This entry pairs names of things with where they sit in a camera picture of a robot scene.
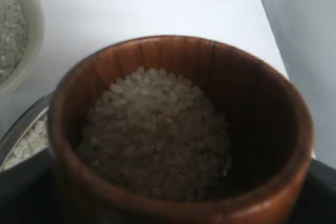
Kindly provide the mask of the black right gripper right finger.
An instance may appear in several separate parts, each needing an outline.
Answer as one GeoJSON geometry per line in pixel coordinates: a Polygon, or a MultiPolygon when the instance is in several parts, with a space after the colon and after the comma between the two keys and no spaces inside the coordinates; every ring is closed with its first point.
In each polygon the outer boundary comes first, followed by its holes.
{"type": "Polygon", "coordinates": [[[312,159],[293,210],[294,223],[335,223],[335,169],[312,159]]]}

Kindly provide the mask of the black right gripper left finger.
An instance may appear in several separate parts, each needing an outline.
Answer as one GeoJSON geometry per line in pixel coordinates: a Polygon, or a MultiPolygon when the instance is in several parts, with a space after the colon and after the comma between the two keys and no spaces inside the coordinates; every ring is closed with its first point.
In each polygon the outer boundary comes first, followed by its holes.
{"type": "Polygon", "coordinates": [[[46,150],[1,172],[1,223],[62,223],[46,150]]]}

